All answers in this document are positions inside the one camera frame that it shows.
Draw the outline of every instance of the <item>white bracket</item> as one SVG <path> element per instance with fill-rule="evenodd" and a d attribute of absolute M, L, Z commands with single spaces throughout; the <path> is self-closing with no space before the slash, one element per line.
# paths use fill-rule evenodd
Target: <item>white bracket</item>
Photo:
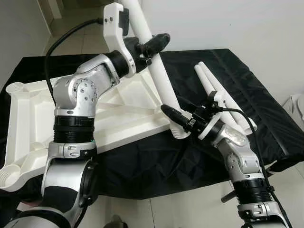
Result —
<path fill-rule="evenodd" d="M 224 92 L 223 91 L 217 91 L 214 95 L 214 101 L 218 103 L 219 107 L 224 107 Z M 210 132 L 210 130 L 213 128 L 213 126 L 217 123 L 217 121 L 220 119 L 221 113 L 216 113 L 206 128 L 203 130 L 203 132 L 198 136 L 200 140 L 203 140 L 207 134 Z"/>
<path fill-rule="evenodd" d="M 128 63 L 129 73 L 126 77 L 132 77 L 136 73 L 135 62 L 124 45 L 123 29 L 119 27 L 119 12 L 124 7 L 116 2 L 104 7 L 104 39 L 109 51 L 119 51 Z"/>

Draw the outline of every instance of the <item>black cable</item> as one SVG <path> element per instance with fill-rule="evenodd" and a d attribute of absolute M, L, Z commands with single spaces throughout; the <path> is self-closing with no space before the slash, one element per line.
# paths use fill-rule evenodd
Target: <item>black cable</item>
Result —
<path fill-rule="evenodd" d="M 261 165 L 261 168 L 262 168 L 262 173 L 263 173 L 264 178 L 265 178 L 265 182 L 266 182 L 266 184 L 267 184 L 268 187 L 271 187 L 271 185 L 269 183 L 269 180 L 268 180 L 268 175 L 267 175 L 266 170 L 265 170 L 262 153 L 261 153 L 261 150 L 260 150 L 260 147 L 259 147 L 259 143 L 258 143 L 258 140 L 257 140 L 257 134 L 256 134 L 255 129 L 254 129 L 251 121 L 249 120 L 248 116 L 244 112 L 242 112 L 241 110 L 234 109 L 234 108 L 220 108 L 220 111 L 221 112 L 237 112 L 237 113 L 240 113 L 246 119 L 246 121 L 248 122 L 248 124 L 250 126 L 250 129 L 252 131 L 252 134 L 253 134 L 253 137 L 254 137 L 254 140 L 255 140 L 255 144 L 256 144 L 256 148 L 257 148 L 257 153 L 256 154 L 257 154 L 257 157 L 258 157 L 258 159 L 260 161 L 260 165 Z M 281 210 L 281 212 L 282 212 L 282 214 L 283 214 L 283 216 L 284 216 L 284 218 L 285 218 L 285 220 L 286 220 L 289 228 L 292 228 L 292 225 L 291 225 L 291 223 L 290 223 L 290 221 L 288 219 L 286 211 L 284 210 L 281 202 L 279 201 L 279 199 L 277 198 L 277 196 L 275 195 L 275 193 L 273 191 L 271 191 L 271 196 L 278 203 L 279 208 L 280 208 L 280 210 Z"/>
<path fill-rule="evenodd" d="M 104 22 L 104 20 L 102 18 L 97 18 L 97 19 L 87 20 L 87 21 L 75 26 L 74 28 L 69 30 L 66 34 L 64 34 L 62 37 L 60 37 L 47 51 L 47 54 L 44 59 L 44 74 L 45 74 L 45 78 L 47 81 L 48 89 L 51 93 L 51 96 L 52 96 L 52 99 L 53 99 L 55 105 L 56 105 L 56 102 L 55 102 L 55 99 L 53 96 L 53 87 L 52 87 L 51 81 L 49 79 L 49 57 L 51 56 L 51 54 L 55 50 L 55 48 L 57 48 L 66 38 L 68 38 L 74 32 L 82 29 L 83 27 L 85 27 L 87 25 L 93 24 L 93 23 L 98 23 L 98 24 L 102 25 L 103 22 Z"/>
<path fill-rule="evenodd" d="M 79 215 L 79 218 L 77 219 L 75 225 L 74 225 L 74 228 L 77 228 L 80 224 L 80 222 L 82 221 L 82 219 L 84 218 L 85 216 L 85 213 L 86 213 L 86 210 L 87 210 L 87 206 L 85 206 L 83 209 L 82 209 L 82 212 L 81 214 Z"/>

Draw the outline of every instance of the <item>chair leg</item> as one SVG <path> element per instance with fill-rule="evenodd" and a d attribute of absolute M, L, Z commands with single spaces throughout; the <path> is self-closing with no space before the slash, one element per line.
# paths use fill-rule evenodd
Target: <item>chair leg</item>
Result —
<path fill-rule="evenodd" d="M 236 197 L 236 192 L 232 191 L 232 192 L 228 193 L 226 196 L 222 197 L 220 199 L 220 201 L 222 201 L 223 203 L 226 203 L 227 201 L 231 200 L 234 197 Z"/>

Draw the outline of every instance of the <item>white plastic part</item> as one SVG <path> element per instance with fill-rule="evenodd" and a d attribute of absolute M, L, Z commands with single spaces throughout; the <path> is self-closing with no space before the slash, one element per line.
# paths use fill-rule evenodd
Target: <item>white plastic part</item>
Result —
<path fill-rule="evenodd" d="M 120 0 L 124 7 L 129 9 L 129 21 L 133 32 L 138 37 L 139 42 L 144 44 L 152 38 L 152 33 L 144 17 L 142 8 L 138 0 Z M 168 78 L 162 59 L 159 54 L 152 58 L 152 64 L 148 66 L 157 91 L 163 104 L 181 111 L 176 95 Z M 190 133 L 185 133 L 183 128 L 178 124 L 170 121 L 170 129 L 174 138 L 183 139 Z"/>
<path fill-rule="evenodd" d="M 199 66 L 202 68 L 204 71 L 205 75 L 209 79 L 210 83 L 212 86 L 215 88 L 216 91 L 224 91 L 225 93 L 225 104 L 227 108 L 235 108 L 239 109 L 242 111 L 242 109 L 238 106 L 238 104 L 235 102 L 235 100 L 230 96 L 230 94 L 226 91 L 226 89 L 222 86 L 222 84 L 215 78 L 213 73 L 209 70 L 209 68 L 203 63 L 199 62 Z M 246 135 L 251 134 L 251 129 L 249 124 L 247 123 L 246 119 L 240 114 L 236 112 L 230 112 L 234 120 L 237 122 L 238 125 L 241 126 L 241 128 L 244 130 Z M 256 123 L 249 118 L 251 121 L 255 131 L 257 130 L 257 125 Z"/>
<path fill-rule="evenodd" d="M 209 95 L 212 91 L 216 91 L 210 81 L 208 80 L 207 76 L 205 75 L 204 71 L 199 65 L 195 65 L 194 67 L 197 75 L 199 76 L 200 82 L 202 83 L 207 95 Z M 229 112 L 222 112 L 220 115 L 221 121 L 225 124 L 228 124 L 230 127 L 238 130 L 241 133 L 244 133 L 241 126 L 237 124 L 237 122 L 233 119 L 232 115 Z"/>
<path fill-rule="evenodd" d="M 54 103 L 45 81 L 13 83 L 9 131 L 0 189 L 16 191 L 30 178 L 43 174 L 48 143 L 53 140 Z M 148 70 L 107 91 L 96 105 L 94 138 L 97 152 L 134 142 L 169 129 L 161 100 Z"/>
<path fill-rule="evenodd" d="M 205 127 L 205 129 L 203 130 L 203 132 L 198 136 L 198 139 L 203 140 L 207 134 L 210 132 L 210 130 L 213 128 L 213 126 L 217 123 L 217 121 L 220 119 L 220 113 L 216 113 L 212 119 L 210 120 L 210 122 L 208 123 L 208 125 Z"/>
<path fill-rule="evenodd" d="M 126 77 L 132 77 L 136 72 L 135 63 L 124 45 L 123 29 L 118 26 L 119 12 L 123 10 L 124 7 L 115 2 L 104 7 L 104 39 L 110 52 L 117 50 L 127 60 L 129 73 Z"/>
<path fill-rule="evenodd" d="M 218 103 L 219 107 L 225 107 L 225 93 L 223 91 L 217 91 L 214 95 L 213 100 Z"/>

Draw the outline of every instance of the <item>cable connector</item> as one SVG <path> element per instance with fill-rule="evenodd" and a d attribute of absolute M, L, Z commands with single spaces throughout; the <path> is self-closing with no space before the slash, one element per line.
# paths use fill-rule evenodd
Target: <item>cable connector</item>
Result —
<path fill-rule="evenodd" d="M 274 192 L 275 188 L 272 185 L 270 185 L 270 186 L 266 187 L 266 190 L 269 191 L 269 192 Z"/>
<path fill-rule="evenodd" d="M 99 25 L 103 25 L 104 24 L 104 19 L 103 18 L 97 18 L 96 23 L 99 24 Z"/>

